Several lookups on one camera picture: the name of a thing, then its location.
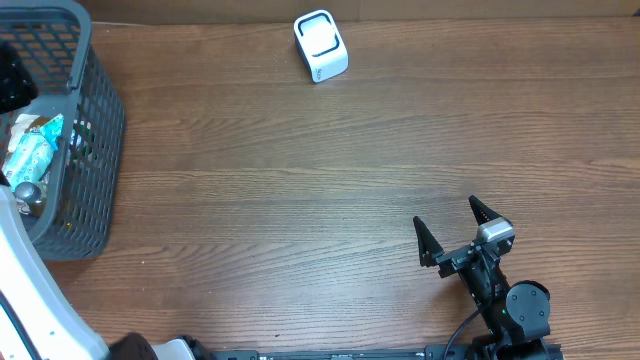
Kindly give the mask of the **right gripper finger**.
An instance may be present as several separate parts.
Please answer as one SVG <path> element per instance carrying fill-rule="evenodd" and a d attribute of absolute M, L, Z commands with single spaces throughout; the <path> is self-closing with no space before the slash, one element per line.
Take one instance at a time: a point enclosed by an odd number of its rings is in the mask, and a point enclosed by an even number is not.
<path fill-rule="evenodd" d="M 420 217 L 414 216 L 413 224 L 418 240 L 420 264 L 423 267 L 436 266 L 437 259 L 444 254 L 442 246 Z"/>
<path fill-rule="evenodd" d="M 468 201 L 478 225 L 483 225 L 487 222 L 501 218 L 499 213 L 486 206 L 475 195 L 471 195 L 468 198 Z"/>

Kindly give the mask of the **mint green snack packet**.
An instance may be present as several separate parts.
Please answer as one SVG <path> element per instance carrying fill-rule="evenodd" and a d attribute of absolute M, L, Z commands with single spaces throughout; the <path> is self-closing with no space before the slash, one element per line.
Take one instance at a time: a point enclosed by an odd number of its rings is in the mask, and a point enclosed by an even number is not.
<path fill-rule="evenodd" d="M 49 119 L 39 115 L 21 114 L 11 127 L 8 158 L 2 171 L 11 191 L 22 182 L 38 182 L 46 173 L 58 150 L 57 138 L 62 134 L 64 116 Z"/>

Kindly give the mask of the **brown nut pouch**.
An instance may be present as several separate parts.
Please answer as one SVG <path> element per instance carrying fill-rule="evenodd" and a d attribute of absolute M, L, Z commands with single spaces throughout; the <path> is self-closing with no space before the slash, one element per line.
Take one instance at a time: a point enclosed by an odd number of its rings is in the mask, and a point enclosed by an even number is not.
<path fill-rule="evenodd" d="M 21 214 L 40 217 L 46 202 L 45 174 L 54 149 L 41 133 L 46 118 L 19 115 L 11 127 L 8 154 L 2 166 Z"/>

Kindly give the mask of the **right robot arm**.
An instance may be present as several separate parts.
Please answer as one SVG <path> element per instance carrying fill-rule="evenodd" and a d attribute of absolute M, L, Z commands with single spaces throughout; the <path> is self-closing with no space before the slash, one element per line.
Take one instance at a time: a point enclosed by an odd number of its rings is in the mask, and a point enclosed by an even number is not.
<path fill-rule="evenodd" d="M 458 275 L 476 310 L 450 336 L 441 350 L 427 355 L 442 359 L 559 359 L 550 347 L 550 292 L 536 281 L 509 284 L 501 258 L 515 242 L 513 223 L 476 196 L 468 198 L 478 229 L 469 244 L 447 252 L 418 216 L 413 218 L 420 265 L 436 267 L 439 276 Z"/>

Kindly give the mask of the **yellow drink bottle silver cap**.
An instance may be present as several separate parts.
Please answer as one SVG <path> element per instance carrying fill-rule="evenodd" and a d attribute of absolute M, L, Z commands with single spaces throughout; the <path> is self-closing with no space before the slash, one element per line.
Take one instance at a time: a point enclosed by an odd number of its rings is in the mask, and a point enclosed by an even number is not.
<path fill-rule="evenodd" d="M 38 204 L 43 200 L 44 191 L 37 183 L 22 182 L 16 186 L 14 194 L 27 204 Z"/>

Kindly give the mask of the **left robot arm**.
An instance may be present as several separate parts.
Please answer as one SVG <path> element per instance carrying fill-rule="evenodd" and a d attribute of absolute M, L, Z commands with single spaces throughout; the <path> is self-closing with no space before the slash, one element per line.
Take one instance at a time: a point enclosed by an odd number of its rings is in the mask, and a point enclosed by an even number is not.
<path fill-rule="evenodd" d="M 1 177 L 1 357 L 3 359 L 210 359 L 196 339 L 152 345 L 129 333 L 108 345 L 76 313 L 37 254 Z"/>

